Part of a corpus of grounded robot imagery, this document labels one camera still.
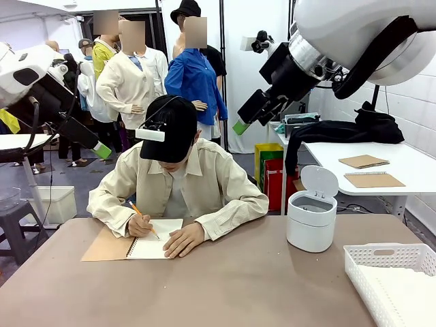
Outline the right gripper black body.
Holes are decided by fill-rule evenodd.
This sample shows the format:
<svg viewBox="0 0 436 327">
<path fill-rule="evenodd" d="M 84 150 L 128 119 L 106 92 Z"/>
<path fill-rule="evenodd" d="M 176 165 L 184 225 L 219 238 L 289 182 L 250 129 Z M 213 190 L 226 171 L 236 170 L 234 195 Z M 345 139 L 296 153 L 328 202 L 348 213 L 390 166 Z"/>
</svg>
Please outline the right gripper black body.
<svg viewBox="0 0 436 327">
<path fill-rule="evenodd" d="M 266 92 L 269 99 L 285 96 L 299 101 L 310 91 L 310 76 L 294 61 L 287 42 L 278 45 L 260 69 L 260 74 L 270 85 Z"/>
</svg>

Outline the person's left hand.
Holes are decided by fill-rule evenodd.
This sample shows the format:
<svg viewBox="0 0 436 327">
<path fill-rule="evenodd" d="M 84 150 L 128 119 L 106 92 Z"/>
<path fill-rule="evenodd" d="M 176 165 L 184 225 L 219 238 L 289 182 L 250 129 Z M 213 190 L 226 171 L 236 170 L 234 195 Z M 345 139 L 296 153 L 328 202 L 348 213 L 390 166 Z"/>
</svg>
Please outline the person's left hand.
<svg viewBox="0 0 436 327">
<path fill-rule="evenodd" d="M 164 257 L 183 258 L 195 247 L 204 242 L 204 229 L 198 222 L 190 223 L 180 230 L 170 233 L 170 238 L 163 246 Z"/>
</svg>

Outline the person's right hand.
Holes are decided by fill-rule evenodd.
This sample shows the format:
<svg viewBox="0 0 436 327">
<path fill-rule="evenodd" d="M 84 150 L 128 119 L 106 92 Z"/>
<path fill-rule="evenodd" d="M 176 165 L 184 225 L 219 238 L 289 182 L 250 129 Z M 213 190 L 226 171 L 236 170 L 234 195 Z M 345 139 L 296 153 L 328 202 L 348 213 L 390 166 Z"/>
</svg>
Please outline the person's right hand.
<svg viewBox="0 0 436 327">
<path fill-rule="evenodd" d="M 142 238 L 152 232 L 153 225 L 150 223 L 149 215 L 134 214 L 129 218 L 127 231 L 132 237 Z"/>
</svg>

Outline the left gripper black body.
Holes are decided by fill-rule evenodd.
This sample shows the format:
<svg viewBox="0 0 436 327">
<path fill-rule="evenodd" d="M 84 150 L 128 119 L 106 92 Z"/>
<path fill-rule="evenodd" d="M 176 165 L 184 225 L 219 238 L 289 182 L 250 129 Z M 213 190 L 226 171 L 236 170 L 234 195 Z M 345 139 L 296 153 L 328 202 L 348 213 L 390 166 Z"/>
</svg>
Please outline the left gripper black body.
<svg viewBox="0 0 436 327">
<path fill-rule="evenodd" d="M 18 120 L 31 126 L 35 117 L 34 104 L 39 104 L 38 124 L 51 123 L 61 131 L 79 131 L 76 113 L 80 110 L 77 96 L 50 75 L 45 75 L 20 94 Z"/>
</svg>

